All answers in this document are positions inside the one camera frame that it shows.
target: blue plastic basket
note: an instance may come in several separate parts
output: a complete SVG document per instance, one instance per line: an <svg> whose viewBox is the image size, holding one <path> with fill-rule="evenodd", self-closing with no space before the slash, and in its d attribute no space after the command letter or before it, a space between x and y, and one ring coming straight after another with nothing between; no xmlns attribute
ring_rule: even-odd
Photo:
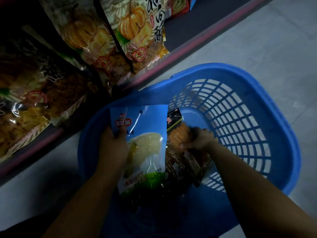
<svg viewBox="0 0 317 238"><path fill-rule="evenodd" d="M246 71L221 63L189 68L98 111L81 133L78 163L85 179L94 172L109 107L169 104L190 126L209 128L220 142L289 194L299 177L300 150L290 125L261 85ZM213 237L238 224L216 167L199 188L176 200L153 202L132 214L112 205L103 227L108 237Z"/></svg>

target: red stamp logo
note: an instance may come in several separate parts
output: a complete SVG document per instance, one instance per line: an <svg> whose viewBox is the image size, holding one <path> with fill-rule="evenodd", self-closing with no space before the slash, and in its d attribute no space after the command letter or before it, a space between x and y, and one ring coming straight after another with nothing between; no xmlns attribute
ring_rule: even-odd
<svg viewBox="0 0 317 238"><path fill-rule="evenodd" d="M132 120L129 118L126 119L125 114L121 113L119 119L117 119L114 124L116 125L117 128L119 128L121 125L129 127L131 123L132 123Z"/></svg>
<svg viewBox="0 0 317 238"><path fill-rule="evenodd" d="M153 17L153 14L151 14L151 16L150 16L150 21L151 21L152 28L154 28L154 17Z"/></svg>
<svg viewBox="0 0 317 238"><path fill-rule="evenodd" d="M96 61L96 66L97 68L102 68L103 70L105 70L106 73L109 73L112 70L109 59L103 56L98 58L98 60Z"/></svg>
<svg viewBox="0 0 317 238"><path fill-rule="evenodd" d="M133 52L132 56L137 62L141 62L146 57L146 51L143 47L140 47Z"/></svg>
<svg viewBox="0 0 317 238"><path fill-rule="evenodd" d="M46 97L45 93L38 92L38 91L31 91L28 92L25 97L34 103L48 103L48 98Z"/></svg>

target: person's right arm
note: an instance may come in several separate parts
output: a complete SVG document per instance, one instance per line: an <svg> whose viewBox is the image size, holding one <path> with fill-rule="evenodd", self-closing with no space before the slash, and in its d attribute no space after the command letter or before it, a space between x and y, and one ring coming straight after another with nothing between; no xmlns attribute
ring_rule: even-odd
<svg viewBox="0 0 317 238"><path fill-rule="evenodd" d="M247 237L317 237L317 224L283 192L213 137L198 137L180 148L206 151L214 160L228 198Z"/></svg>

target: person's left hand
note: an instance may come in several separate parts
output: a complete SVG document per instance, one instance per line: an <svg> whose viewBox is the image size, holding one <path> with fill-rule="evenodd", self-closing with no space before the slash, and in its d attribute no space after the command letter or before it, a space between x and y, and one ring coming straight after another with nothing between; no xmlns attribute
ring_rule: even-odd
<svg viewBox="0 0 317 238"><path fill-rule="evenodd" d="M129 148L126 143L126 127L120 127L119 135L114 137L109 126L101 134L99 144L99 160L96 174L110 184L117 185L126 165Z"/></svg>

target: tile floor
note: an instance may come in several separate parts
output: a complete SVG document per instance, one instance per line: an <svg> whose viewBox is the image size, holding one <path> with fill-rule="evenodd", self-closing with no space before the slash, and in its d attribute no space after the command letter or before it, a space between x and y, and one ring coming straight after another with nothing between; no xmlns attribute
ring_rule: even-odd
<svg viewBox="0 0 317 238"><path fill-rule="evenodd" d="M317 0L273 0L165 72L151 84L186 68L229 63L250 72L292 125L302 150L302 170L291 199L317 218ZM0 230L53 206L79 183L78 135L0 187ZM58 154L67 149L67 160ZM50 174L71 171L68 185ZM240 226L223 238L245 237Z"/></svg>

